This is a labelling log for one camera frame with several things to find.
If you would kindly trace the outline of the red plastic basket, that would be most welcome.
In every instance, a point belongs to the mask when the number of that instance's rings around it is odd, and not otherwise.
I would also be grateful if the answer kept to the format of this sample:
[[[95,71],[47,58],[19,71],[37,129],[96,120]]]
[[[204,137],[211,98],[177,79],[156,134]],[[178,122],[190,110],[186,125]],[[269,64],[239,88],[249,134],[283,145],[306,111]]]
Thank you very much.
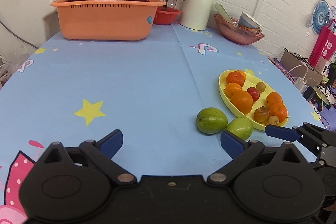
[[[157,10],[154,17],[154,24],[157,25],[169,25],[181,14],[181,11],[178,9],[167,9],[166,11]]]

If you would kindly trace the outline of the yellow orange citrus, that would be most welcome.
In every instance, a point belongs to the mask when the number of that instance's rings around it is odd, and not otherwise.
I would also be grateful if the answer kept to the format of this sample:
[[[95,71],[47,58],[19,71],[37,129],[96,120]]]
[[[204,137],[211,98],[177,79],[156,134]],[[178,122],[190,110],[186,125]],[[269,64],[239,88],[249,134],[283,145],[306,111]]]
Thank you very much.
[[[246,80],[246,74],[245,74],[244,71],[236,70],[236,72],[240,73],[244,77],[244,79]]]

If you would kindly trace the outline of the green white plate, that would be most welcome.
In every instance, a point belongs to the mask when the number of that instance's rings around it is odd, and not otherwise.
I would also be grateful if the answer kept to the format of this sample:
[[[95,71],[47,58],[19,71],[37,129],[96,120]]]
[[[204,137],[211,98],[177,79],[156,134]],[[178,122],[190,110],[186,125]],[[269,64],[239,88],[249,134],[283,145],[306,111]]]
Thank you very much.
[[[220,3],[215,3],[215,7],[226,22],[234,24],[234,21],[231,19],[231,17],[226,12],[225,8]]]

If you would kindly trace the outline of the small tangerine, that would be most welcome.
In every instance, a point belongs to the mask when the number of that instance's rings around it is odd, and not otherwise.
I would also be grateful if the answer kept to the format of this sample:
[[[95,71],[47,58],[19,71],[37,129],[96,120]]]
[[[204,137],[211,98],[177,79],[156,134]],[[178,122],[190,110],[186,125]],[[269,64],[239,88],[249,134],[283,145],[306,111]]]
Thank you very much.
[[[239,91],[242,91],[242,87],[237,83],[228,83],[224,88],[224,92],[229,98]]]

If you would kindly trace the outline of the dark green mango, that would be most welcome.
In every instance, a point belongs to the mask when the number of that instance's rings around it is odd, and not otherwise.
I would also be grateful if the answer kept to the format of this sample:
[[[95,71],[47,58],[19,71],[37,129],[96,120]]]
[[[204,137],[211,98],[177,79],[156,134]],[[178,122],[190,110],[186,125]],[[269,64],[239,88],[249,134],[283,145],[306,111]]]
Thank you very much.
[[[202,109],[197,114],[196,126],[204,134],[216,134],[222,132],[228,125],[227,116],[214,107]]]

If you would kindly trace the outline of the red apple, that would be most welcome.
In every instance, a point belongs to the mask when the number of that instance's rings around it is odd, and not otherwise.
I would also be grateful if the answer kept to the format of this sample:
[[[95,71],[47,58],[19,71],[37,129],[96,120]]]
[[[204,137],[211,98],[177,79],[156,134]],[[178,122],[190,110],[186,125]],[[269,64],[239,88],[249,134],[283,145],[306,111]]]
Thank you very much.
[[[266,106],[261,106],[254,111],[253,118],[258,123],[265,123],[270,117],[270,111]]]
[[[257,102],[260,98],[260,92],[256,87],[250,87],[247,92],[251,95],[253,102]]]

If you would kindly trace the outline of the brown longan front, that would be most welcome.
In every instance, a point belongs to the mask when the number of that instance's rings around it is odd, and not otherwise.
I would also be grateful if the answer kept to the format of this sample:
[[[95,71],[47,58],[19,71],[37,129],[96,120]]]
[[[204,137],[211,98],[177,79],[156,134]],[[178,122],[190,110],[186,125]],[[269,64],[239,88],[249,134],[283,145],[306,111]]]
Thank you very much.
[[[264,82],[257,83],[256,89],[259,91],[259,93],[263,93],[266,89],[265,83]]]

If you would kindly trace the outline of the light green apple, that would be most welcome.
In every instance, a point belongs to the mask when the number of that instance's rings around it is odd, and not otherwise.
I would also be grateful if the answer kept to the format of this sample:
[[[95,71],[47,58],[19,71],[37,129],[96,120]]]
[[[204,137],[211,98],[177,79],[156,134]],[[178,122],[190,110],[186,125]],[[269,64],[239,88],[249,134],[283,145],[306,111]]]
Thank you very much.
[[[247,140],[253,131],[253,123],[246,117],[235,118],[227,125],[226,130],[243,140]]]

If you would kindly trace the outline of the orange plastic basket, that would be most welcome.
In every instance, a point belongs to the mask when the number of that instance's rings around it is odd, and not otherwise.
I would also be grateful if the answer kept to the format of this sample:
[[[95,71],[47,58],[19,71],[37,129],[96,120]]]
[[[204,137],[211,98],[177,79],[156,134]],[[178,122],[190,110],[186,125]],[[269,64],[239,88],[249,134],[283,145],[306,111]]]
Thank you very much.
[[[57,10],[60,32],[66,39],[116,41],[146,38],[157,9],[164,5],[164,0],[56,0],[51,3]]]

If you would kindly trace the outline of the pink glass bowl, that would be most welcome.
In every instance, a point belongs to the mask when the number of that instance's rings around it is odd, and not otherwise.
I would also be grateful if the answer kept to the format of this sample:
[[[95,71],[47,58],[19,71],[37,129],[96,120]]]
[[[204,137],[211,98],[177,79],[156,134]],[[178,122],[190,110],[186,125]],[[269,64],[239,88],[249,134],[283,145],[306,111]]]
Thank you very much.
[[[260,30],[247,30],[246,28],[240,27],[236,22],[232,24],[226,21],[220,14],[215,14],[214,18],[221,35],[233,43],[247,46],[264,38],[264,34]]]

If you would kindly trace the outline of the yellow plastic plate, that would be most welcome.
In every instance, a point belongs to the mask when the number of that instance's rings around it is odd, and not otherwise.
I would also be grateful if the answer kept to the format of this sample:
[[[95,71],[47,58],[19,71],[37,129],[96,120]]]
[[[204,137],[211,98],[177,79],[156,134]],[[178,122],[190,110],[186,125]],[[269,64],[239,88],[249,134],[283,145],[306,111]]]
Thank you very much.
[[[226,78],[231,73],[235,72],[234,70],[227,70],[220,74],[218,78],[219,82],[219,93],[220,96],[224,102],[224,104],[228,107],[228,109],[238,118],[240,117],[246,117],[248,118],[252,124],[253,127],[257,130],[264,131],[266,127],[266,123],[259,123],[254,119],[254,111],[258,109],[259,107],[265,106],[266,107],[266,98],[269,93],[274,93],[274,90],[271,86],[269,86],[267,83],[265,83],[265,91],[260,95],[259,99],[254,102],[253,99],[249,98],[247,96],[247,89],[254,87],[257,83],[261,82],[261,80],[249,73],[246,74],[246,79],[244,81],[244,85],[241,88],[241,91],[238,91],[238,95],[234,97],[234,102],[237,102],[238,104],[234,104],[231,101],[230,96],[227,95],[225,88],[227,86]]]

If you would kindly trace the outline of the reddish orange tangerine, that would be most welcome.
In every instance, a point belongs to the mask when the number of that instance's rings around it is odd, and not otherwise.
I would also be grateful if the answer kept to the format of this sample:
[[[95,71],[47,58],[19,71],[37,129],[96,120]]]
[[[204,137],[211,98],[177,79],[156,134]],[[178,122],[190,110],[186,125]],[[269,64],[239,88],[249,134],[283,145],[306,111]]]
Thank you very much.
[[[237,83],[239,84],[241,87],[244,86],[245,84],[245,79],[244,77],[236,72],[236,71],[233,71],[233,72],[230,72],[228,73],[227,77],[226,77],[226,83]]]

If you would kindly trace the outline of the large orange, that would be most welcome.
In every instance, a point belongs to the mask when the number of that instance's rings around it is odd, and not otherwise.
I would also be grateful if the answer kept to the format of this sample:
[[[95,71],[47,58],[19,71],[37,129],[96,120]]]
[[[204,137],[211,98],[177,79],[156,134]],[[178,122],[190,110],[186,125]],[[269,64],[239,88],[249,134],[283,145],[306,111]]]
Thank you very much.
[[[248,114],[252,110],[253,100],[247,91],[239,91],[235,93],[231,99],[231,103],[243,114]]]
[[[277,92],[271,92],[265,99],[265,105],[267,108],[271,108],[274,104],[283,104],[282,97]]]

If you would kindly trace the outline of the brown kiwi fruit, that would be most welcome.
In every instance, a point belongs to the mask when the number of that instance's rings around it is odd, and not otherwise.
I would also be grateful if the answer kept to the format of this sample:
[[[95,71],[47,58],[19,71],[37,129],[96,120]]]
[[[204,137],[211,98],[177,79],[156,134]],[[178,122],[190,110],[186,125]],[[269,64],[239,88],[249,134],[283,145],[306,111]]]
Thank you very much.
[[[277,116],[275,116],[275,115],[272,115],[266,121],[266,126],[268,126],[268,125],[277,126],[279,123],[280,123],[279,118]]]

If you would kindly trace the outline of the large orange front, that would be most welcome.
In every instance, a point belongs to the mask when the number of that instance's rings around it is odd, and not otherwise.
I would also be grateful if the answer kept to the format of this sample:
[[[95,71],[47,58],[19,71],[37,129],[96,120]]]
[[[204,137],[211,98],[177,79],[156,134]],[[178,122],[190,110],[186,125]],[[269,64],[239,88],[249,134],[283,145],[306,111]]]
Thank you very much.
[[[243,114],[248,114],[252,110],[253,100],[247,91],[239,91],[235,93],[231,99],[231,103]]]

